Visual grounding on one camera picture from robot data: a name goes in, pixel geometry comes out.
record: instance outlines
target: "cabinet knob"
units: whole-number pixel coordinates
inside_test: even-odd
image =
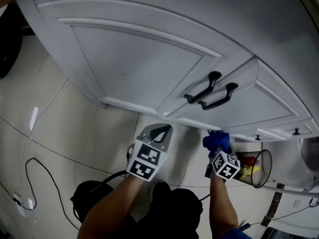
[[[189,94],[185,94],[184,97],[187,99],[187,102],[189,104],[194,104],[197,101],[199,101],[199,100],[203,99],[204,97],[206,97],[207,95],[209,95],[214,90],[215,83],[220,77],[221,77],[220,72],[213,71],[213,72],[209,73],[208,87],[206,89],[204,89],[202,92],[198,93],[195,97],[193,97],[192,95],[189,95]]]
[[[295,132],[293,133],[293,135],[301,135],[301,134],[299,133],[299,128],[295,128]]]

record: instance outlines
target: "wall outlet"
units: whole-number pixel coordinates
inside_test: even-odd
[[[13,194],[13,196],[14,196],[15,199],[17,199],[22,204],[22,201],[21,201],[20,197],[18,197],[15,193]],[[19,213],[22,216],[26,217],[25,209],[22,206],[18,205],[18,203],[15,203],[15,204],[16,204],[16,207],[17,207]]]

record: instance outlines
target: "human arm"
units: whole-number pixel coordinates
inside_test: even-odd
[[[86,216],[78,239],[107,239],[120,228],[143,180],[129,175]]]
[[[215,239],[239,227],[237,214],[229,200],[224,181],[214,173],[210,177],[209,222]]]

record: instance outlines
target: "white cabinet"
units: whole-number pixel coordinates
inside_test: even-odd
[[[227,96],[229,84],[238,85],[230,100],[210,109],[211,104]],[[236,133],[311,117],[289,86],[258,58],[217,82],[214,91],[203,99],[207,110],[199,103],[188,104],[183,95],[179,99],[184,104],[167,118],[206,129]]]
[[[197,79],[223,76],[252,54],[186,17],[121,0],[59,0],[38,5],[75,69],[101,102],[154,115]]]
[[[318,135],[304,106],[318,116],[318,33],[299,0],[17,2],[52,57],[98,106],[248,140]]]

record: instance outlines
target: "drawer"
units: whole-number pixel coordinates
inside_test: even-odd
[[[314,119],[306,119],[231,135],[247,141],[282,141],[318,136],[319,127]]]
[[[195,127],[254,135],[258,128],[263,132],[269,126],[308,120],[311,115],[293,90],[255,57],[218,81],[208,96],[166,117]]]

